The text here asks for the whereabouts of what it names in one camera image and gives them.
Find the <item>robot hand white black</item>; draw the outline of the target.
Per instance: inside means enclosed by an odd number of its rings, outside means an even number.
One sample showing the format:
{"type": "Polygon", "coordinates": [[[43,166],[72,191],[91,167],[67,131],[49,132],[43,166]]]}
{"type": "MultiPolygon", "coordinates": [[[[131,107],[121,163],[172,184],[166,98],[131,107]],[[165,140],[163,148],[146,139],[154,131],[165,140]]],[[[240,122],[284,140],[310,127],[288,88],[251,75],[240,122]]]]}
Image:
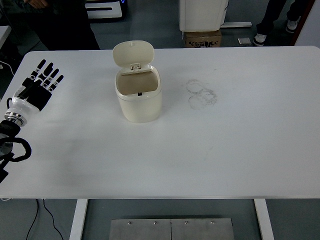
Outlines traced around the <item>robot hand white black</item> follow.
{"type": "Polygon", "coordinates": [[[52,62],[45,64],[46,60],[41,60],[30,76],[22,82],[11,98],[11,105],[7,106],[7,116],[26,118],[27,115],[42,111],[46,106],[64,76],[58,75],[60,70],[54,68],[52,62]]]}

